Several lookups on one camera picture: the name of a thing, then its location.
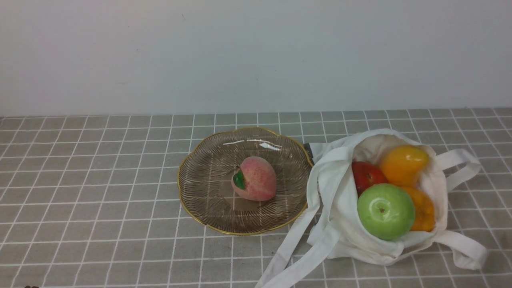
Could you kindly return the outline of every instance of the tote bag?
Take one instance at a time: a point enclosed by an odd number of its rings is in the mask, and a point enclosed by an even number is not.
[[[414,145],[430,156],[421,173],[418,187],[431,198],[436,211],[436,226],[431,232],[410,231],[393,241],[381,240],[366,231],[357,213],[357,191],[351,163],[378,163],[390,149]],[[288,235],[257,283],[257,288],[290,287],[324,261],[353,257],[371,264],[391,265],[411,254],[430,247],[434,242],[453,250],[459,268],[479,269],[488,251],[478,242],[446,230],[448,192],[474,177],[481,168],[475,157],[464,149],[436,155],[434,150],[391,129],[358,133],[332,143],[311,144],[315,165],[307,183],[308,208],[295,221]],[[443,170],[463,164],[458,172],[445,177]],[[308,243],[311,249],[285,269],[309,223],[324,204],[318,223],[312,228]]]

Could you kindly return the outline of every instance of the green apple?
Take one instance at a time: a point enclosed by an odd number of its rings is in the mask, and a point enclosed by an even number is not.
[[[365,229],[382,240],[405,235],[414,223],[414,204],[401,188],[377,184],[366,189],[357,201],[357,212]]]

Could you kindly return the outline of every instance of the yellow fruit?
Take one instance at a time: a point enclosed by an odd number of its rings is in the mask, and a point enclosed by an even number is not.
[[[406,145],[391,150],[380,162],[380,170],[389,183],[396,186],[414,187],[419,172],[429,164],[429,155],[422,149]]]
[[[414,203],[416,218],[411,231],[430,232],[436,226],[436,213],[434,203],[423,191],[412,187],[400,187],[411,197]]]

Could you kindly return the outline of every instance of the gold rim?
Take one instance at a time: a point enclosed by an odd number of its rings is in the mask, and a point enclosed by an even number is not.
[[[214,137],[214,136],[217,136],[217,135],[220,135],[220,134],[229,134],[229,133],[233,133],[233,132],[237,132],[237,131],[242,131],[242,130],[248,130],[248,129],[260,129],[260,130],[263,130],[263,131],[266,131],[266,132],[269,132],[275,136],[278,136],[278,137],[284,137],[286,139],[289,139],[291,140],[292,142],[294,142],[296,145],[298,145],[301,150],[304,152],[305,156],[306,156],[306,160],[308,162],[308,164],[313,167],[313,163],[311,162],[311,159],[309,158],[309,155],[308,155],[308,152],[306,151],[306,149],[304,148],[304,146],[298,142],[297,140],[293,139],[293,138],[290,138],[288,136],[285,136],[285,135],[280,135],[280,134],[277,134],[275,133],[274,131],[272,130],[268,130],[266,128],[262,128],[262,127],[244,127],[244,128],[239,128],[239,129],[235,129],[233,131],[225,131],[225,132],[219,132],[219,133],[215,133],[215,134],[212,134],[210,136],[208,136],[207,138],[203,139],[195,148],[192,152],[190,152],[186,157],[185,159],[183,159],[183,161],[181,162],[180,166],[178,167],[178,174],[177,174],[177,179],[176,179],[176,183],[178,184],[178,191],[179,191],[179,198],[180,198],[180,204],[181,206],[183,207],[183,209],[185,209],[185,211],[194,219],[196,220],[197,222],[215,230],[215,231],[218,231],[220,233],[223,233],[223,234],[227,234],[227,235],[240,235],[240,236],[250,236],[250,235],[257,235],[257,234],[261,234],[261,233],[265,233],[265,232],[269,232],[269,231],[272,231],[272,230],[276,230],[276,229],[279,229],[279,228],[282,228],[282,227],[285,227],[286,225],[294,222],[295,220],[297,220],[297,218],[299,218],[299,216],[304,212],[304,210],[307,208],[308,204],[307,204],[307,200],[306,200],[306,203],[304,204],[304,207],[297,213],[297,215],[295,215],[293,218],[291,218],[290,220],[288,220],[287,222],[285,222],[284,224],[282,225],[278,225],[276,227],[272,227],[270,229],[266,229],[266,230],[263,230],[263,231],[258,231],[258,232],[252,232],[252,233],[236,233],[236,232],[229,232],[229,231],[225,231],[225,230],[222,230],[222,229],[219,229],[219,228],[215,228],[209,224],[206,224],[204,223],[203,221],[201,221],[199,218],[197,218],[195,215],[193,215],[189,210],[188,208],[186,207],[186,205],[184,204],[183,202],[183,198],[182,198],[182,188],[180,186],[180,173],[181,173],[181,168],[183,166],[183,164],[189,159],[189,157],[195,153],[195,151],[197,150],[198,147],[201,146],[201,144],[203,144],[203,142],[207,141],[208,139]]]

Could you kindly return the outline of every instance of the bag handle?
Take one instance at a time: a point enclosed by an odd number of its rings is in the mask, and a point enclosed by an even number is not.
[[[478,159],[464,149],[454,149],[437,155],[435,160],[441,170],[467,163],[464,168],[446,178],[446,188],[448,191],[475,177],[482,167]]]
[[[313,166],[313,168],[311,169],[311,173],[309,174],[306,188],[308,208],[290,228],[290,231],[288,232],[285,239],[281,243],[281,246],[279,246],[274,257],[268,264],[267,269],[261,275],[260,280],[256,284],[256,288],[263,287],[265,283],[270,281],[272,278],[279,276],[278,274],[285,269],[302,235],[304,235],[309,223],[311,223],[311,221],[313,220],[316,211],[318,211],[318,209],[320,208],[320,197],[318,195],[317,183],[318,176],[320,174],[320,170],[322,169],[323,164],[332,161],[346,160],[348,151],[348,148],[344,147],[333,149],[329,153],[327,153],[326,156],[322,157]],[[339,183],[341,182],[342,178],[343,174],[339,173],[337,178],[333,179],[333,181],[331,182],[331,185],[333,185],[333,187],[336,187],[334,191],[332,191],[333,194],[336,192],[336,189],[339,186]]]
[[[463,269],[482,268],[489,254],[482,244],[453,231],[440,232],[434,241],[450,247],[453,251],[455,266]]]
[[[339,229],[329,222],[320,239],[296,263],[268,281],[263,288],[289,288],[313,271],[324,261],[341,238]]]

